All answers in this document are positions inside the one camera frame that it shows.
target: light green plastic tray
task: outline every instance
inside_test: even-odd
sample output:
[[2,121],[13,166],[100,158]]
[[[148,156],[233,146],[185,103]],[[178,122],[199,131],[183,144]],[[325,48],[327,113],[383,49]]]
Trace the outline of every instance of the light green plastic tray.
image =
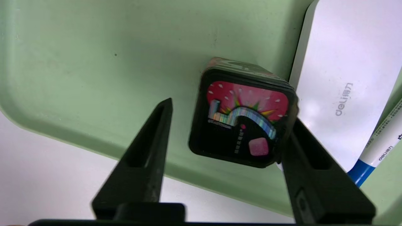
[[[311,2],[0,0],[0,107],[25,129],[118,159],[172,97],[166,175],[289,216],[276,166],[197,156],[187,140],[206,62],[240,60],[287,78]],[[395,150],[363,185],[385,216],[401,209],[400,159]]]

